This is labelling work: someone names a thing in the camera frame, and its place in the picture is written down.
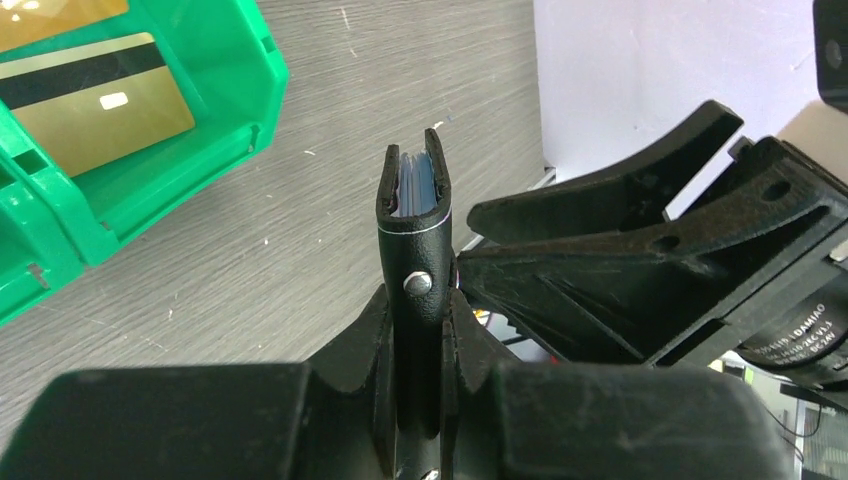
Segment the green plastic two-compartment bin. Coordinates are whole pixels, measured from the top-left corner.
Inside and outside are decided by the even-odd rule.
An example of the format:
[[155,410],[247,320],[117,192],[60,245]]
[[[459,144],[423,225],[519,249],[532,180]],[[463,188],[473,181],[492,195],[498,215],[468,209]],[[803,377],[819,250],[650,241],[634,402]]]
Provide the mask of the green plastic two-compartment bin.
[[1,319],[265,149],[289,73],[254,1],[1,5]]

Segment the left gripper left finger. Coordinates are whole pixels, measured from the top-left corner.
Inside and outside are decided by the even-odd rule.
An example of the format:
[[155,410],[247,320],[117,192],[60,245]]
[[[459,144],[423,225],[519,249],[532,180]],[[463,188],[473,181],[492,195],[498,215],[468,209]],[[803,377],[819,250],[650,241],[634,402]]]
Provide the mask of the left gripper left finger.
[[381,479],[372,440],[378,289],[301,363],[79,370],[38,396],[1,459],[5,479]]

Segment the black leather card holder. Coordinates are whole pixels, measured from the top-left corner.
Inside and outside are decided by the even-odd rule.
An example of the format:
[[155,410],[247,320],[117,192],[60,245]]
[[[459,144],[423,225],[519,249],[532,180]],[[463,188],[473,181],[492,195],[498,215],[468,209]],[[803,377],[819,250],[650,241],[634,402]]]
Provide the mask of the black leather card holder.
[[434,128],[416,154],[386,150],[378,243],[393,324],[399,479],[445,479],[441,452],[442,324],[453,287],[451,181]]

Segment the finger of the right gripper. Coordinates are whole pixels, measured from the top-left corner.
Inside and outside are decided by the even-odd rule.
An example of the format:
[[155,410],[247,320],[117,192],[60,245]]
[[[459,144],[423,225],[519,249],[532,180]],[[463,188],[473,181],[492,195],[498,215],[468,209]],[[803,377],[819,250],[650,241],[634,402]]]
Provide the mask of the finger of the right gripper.
[[743,124],[732,110],[708,100],[628,158],[548,187],[478,203],[467,224],[508,245],[661,223],[667,205]]

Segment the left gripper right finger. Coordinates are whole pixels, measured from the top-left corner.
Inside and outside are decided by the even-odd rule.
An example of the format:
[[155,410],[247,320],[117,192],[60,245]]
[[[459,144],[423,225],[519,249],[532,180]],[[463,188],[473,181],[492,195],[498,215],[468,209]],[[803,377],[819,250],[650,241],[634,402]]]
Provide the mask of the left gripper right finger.
[[706,367],[524,362],[459,292],[444,326],[446,479],[789,479],[772,418]]

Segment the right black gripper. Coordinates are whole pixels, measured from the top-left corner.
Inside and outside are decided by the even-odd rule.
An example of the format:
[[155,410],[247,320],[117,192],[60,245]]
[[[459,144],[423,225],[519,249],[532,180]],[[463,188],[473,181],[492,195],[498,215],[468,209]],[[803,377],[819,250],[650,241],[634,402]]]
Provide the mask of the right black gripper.
[[733,350],[819,391],[847,389],[847,185],[790,143],[743,142],[681,217],[500,245],[460,285],[557,357],[670,366]]

